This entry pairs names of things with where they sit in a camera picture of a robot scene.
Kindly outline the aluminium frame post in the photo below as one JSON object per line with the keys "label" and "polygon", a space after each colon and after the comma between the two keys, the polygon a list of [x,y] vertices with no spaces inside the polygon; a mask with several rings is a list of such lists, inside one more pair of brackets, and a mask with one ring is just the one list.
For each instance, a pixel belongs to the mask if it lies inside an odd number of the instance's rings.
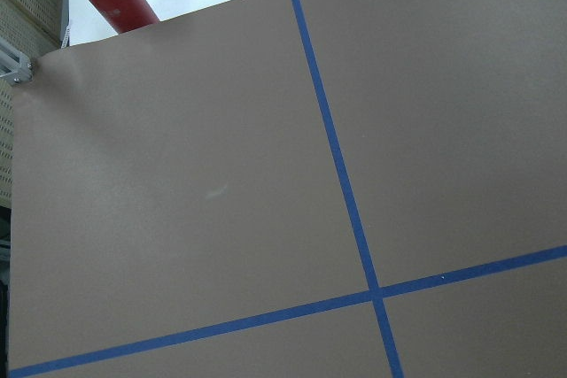
{"label": "aluminium frame post", "polygon": [[4,38],[0,41],[1,79],[10,86],[19,85],[33,79],[31,59],[20,50],[15,49]]}

